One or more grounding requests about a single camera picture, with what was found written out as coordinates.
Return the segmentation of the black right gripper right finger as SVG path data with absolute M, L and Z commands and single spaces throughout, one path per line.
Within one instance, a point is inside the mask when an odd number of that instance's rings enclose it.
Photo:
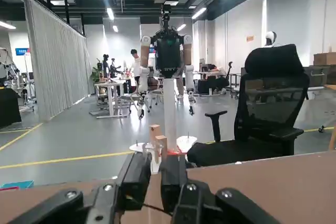
M 215 194 L 207 183 L 188 179 L 185 157 L 169 155 L 160 165 L 163 209 L 170 223 L 278 223 L 235 188 Z

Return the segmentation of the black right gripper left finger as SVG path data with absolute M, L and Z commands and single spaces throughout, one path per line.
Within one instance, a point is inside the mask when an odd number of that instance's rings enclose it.
M 130 154 L 117 177 L 92 191 L 85 203 L 82 191 L 60 190 L 16 216 L 11 223 L 120 223 L 126 211 L 142 208 L 151 177 L 151 154 Z

